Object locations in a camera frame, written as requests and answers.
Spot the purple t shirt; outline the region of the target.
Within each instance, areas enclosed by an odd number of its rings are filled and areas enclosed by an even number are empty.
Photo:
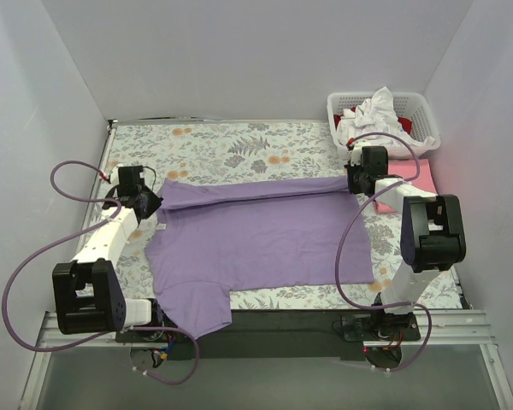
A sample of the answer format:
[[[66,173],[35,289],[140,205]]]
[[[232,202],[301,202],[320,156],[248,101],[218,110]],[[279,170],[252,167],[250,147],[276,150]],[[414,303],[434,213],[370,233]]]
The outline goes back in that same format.
[[[369,284],[369,235],[345,177],[193,185],[166,180],[145,254],[156,299],[193,337],[230,325],[230,294]]]

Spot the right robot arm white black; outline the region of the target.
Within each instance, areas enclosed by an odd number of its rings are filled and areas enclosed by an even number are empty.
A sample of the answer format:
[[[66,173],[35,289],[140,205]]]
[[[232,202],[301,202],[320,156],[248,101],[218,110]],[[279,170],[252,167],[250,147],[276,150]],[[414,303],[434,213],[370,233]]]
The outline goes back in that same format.
[[[364,194],[368,206],[384,203],[401,214],[400,251],[402,262],[388,288],[367,307],[376,311],[369,321],[379,339],[393,337],[400,328],[399,316],[407,315],[418,303],[428,285],[464,260],[467,252],[460,201],[455,195],[439,195],[412,184],[420,175],[407,179],[389,173],[388,154],[383,146],[355,146],[346,165],[348,188]]]

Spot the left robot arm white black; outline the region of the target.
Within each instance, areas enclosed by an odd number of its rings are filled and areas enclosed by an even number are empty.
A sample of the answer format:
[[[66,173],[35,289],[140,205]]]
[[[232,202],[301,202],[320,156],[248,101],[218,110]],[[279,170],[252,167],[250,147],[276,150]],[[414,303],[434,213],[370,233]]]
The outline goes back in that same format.
[[[52,272],[59,329],[81,334],[135,327],[145,341],[154,342],[165,330],[159,303],[126,298],[115,269],[130,236],[160,208],[162,199],[146,185],[143,166],[118,166],[110,179],[103,225],[70,262],[57,264]]]

